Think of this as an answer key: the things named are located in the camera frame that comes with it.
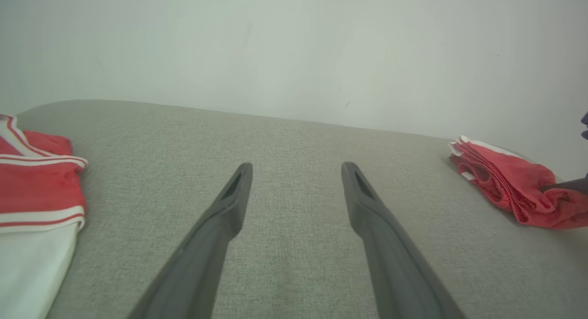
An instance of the red cloth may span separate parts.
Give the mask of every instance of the red cloth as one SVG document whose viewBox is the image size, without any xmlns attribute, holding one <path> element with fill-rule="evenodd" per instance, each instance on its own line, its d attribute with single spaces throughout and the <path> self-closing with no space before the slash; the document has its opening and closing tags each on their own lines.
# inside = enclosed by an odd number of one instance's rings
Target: red cloth
<svg viewBox="0 0 588 319">
<path fill-rule="evenodd" d="M 0 233 L 84 225 L 86 201 L 78 173 L 88 163 L 71 156 L 69 139 L 22 132 L 0 115 Z"/>
<path fill-rule="evenodd" d="M 463 136 L 449 146 L 449 158 L 458 171 L 519 223 L 550 229 L 588 226 L 588 195 L 568 189 L 541 192 L 556 183 L 545 166 Z"/>
</svg>

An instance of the red fabric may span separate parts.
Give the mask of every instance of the red fabric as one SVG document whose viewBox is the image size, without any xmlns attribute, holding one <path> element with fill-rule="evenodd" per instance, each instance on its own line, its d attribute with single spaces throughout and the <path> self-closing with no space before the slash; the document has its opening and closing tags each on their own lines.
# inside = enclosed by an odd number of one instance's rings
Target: red fabric
<svg viewBox="0 0 588 319">
<path fill-rule="evenodd" d="M 550 229 L 588 226 L 588 195 L 567 189 L 541 188 L 556 183 L 545 166 L 531 164 L 471 142 L 453 145 L 461 156 L 450 156 L 460 173 L 475 176 L 471 182 L 498 208 L 512 212 L 517 221 Z"/>
<path fill-rule="evenodd" d="M 86 208 L 78 177 L 85 160 L 71 156 L 69 139 L 32 131 L 24 131 L 23 139 L 15 127 L 16 118 L 0 117 L 8 120 L 0 129 L 0 233 L 2 227 L 26 226 L 26 230 L 35 230 L 38 226 L 46 230 L 47 225 L 79 221 Z M 18 146 L 32 151 L 34 157 L 19 152 Z M 71 214 L 63 211 L 74 207 L 82 208 Z M 37 214 L 32 218 L 30 214 L 19 215 L 27 213 L 44 214 L 38 219 Z"/>
</svg>

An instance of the white wall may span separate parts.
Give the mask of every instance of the white wall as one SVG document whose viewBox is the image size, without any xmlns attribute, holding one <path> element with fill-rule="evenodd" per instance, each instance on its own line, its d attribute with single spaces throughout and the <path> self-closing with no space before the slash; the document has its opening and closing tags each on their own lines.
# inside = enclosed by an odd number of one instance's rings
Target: white wall
<svg viewBox="0 0 588 319">
<path fill-rule="evenodd" d="M 0 0 L 0 108 L 117 99 L 454 137 L 588 172 L 588 0 Z"/>
</svg>

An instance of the folded garment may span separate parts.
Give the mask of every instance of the folded garment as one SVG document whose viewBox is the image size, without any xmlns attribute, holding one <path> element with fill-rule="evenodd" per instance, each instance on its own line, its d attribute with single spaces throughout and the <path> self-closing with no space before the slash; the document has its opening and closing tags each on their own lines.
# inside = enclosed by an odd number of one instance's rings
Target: folded garment
<svg viewBox="0 0 588 319">
<path fill-rule="evenodd" d="M 449 143 L 449 159 L 498 208 L 512 212 L 521 224 L 550 229 L 588 226 L 588 195 L 556 184 L 545 166 L 531 164 L 504 149 L 463 135 Z"/>
<path fill-rule="evenodd" d="M 86 202 L 69 139 L 0 115 L 0 318 L 42 319 L 84 226 Z"/>
</svg>

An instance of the gray fabric surface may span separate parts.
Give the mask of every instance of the gray fabric surface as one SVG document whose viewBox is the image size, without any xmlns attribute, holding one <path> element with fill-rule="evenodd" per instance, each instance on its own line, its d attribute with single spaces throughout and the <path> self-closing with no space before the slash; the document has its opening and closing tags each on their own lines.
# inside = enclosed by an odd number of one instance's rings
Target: gray fabric surface
<svg viewBox="0 0 588 319">
<path fill-rule="evenodd" d="M 588 229 L 517 225 L 447 160 L 447 140 L 122 101 L 65 101 L 19 127 L 87 158 L 87 225 L 49 318 L 124 318 L 235 168 L 254 165 L 214 317 L 378 317 L 340 165 L 356 162 L 464 313 L 585 318 Z"/>
</svg>

